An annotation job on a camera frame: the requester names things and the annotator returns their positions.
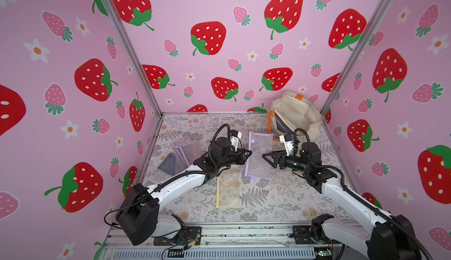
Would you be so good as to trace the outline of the cream mesh pouch front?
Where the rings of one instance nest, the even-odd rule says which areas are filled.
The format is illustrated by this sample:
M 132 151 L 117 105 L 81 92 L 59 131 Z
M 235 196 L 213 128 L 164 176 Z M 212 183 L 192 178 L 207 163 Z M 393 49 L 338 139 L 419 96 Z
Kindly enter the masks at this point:
M 216 209 L 240 207 L 240 177 L 238 168 L 230 168 L 217 178 Z

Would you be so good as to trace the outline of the purple mesh pouch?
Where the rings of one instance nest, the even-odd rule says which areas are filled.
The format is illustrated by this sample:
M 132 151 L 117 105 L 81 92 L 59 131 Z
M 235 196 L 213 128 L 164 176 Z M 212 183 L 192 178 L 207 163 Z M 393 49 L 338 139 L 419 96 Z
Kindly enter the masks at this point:
M 176 156 L 176 173 L 179 173 L 200 158 L 204 151 L 197 140 L 192 140 L 188 135 L 171 143 Z
M 252 155 L 246 162 L 244 175 L 251 179 L 269 180 L 272 167 L 263 159 L 263 154 L 272 152 L 272 135 L 250 132 L 249 150 Z

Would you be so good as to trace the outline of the blue-grey mesh pouch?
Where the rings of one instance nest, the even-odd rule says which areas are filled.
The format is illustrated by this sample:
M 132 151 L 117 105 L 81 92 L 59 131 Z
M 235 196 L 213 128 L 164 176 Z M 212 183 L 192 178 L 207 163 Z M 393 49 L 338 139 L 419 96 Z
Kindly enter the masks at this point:
M 274 110 L 274 115 L 276 119 L 277 129 L 285 134 L 294 135 L 294 130 L 296 129 L 296 127 L 292 124 L 292 122 L 284 118 L 277 110 Z

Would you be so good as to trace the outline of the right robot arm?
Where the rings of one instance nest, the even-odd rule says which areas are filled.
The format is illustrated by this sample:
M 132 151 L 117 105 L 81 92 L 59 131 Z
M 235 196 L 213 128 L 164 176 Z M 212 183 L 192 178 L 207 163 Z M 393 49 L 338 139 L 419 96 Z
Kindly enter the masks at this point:
M 304 143 L 299 154 L 287 154 L 283 150 L 263 154 L 262 158 L 273 168 L 302 172 L 308 185 L 337 203 L 359 223 L 359 227 L 353 227 L 334 220 L 331 214 L 320 215 L 311 221 L 307 234 L 316 243 L 336 240 L 370 260 L 431 257 L 407 218 L 391 215 L 347 187 L 339 168 L 321 164 L 316 144 Z

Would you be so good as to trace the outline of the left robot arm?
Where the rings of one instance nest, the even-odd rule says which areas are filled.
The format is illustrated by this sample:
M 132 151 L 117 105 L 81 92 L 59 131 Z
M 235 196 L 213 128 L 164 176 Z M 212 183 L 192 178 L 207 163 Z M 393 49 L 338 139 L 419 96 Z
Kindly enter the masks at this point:
M 239 142 L 237 137 L 214 139 L 208 152 L 185 171 L 157 185 L 133 186 L 115 216 L 131 244 L 140 245 L 150 237 L 179 240 L 183 222 L 160 218 L 160 210 L 192 188 L 218 177 L 222 168 L 244 165 L 252 151 L 239 148 Z

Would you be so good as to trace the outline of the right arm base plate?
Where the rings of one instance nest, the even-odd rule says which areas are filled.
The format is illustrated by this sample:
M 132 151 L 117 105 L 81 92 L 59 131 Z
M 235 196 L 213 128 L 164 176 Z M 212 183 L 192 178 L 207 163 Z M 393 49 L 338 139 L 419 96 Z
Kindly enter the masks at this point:
M 290 238 L 295 240 L 296 244 L 341 244 L 336 240 L 329 239 L 325 236 L 321 229 L 312 228 L 310 225 L 295 225 L 292 227 Z

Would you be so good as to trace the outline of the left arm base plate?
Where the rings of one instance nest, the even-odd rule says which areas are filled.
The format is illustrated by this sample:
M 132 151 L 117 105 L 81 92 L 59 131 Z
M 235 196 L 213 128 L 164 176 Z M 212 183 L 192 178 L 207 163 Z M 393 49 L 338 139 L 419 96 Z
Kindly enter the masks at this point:
M 155 237 L 153 244 L 154 246 L 184 245 L 192 247 L 200 245 L 201 238 L 202 227 L 182 227 L 172 238 L 169 236 Z

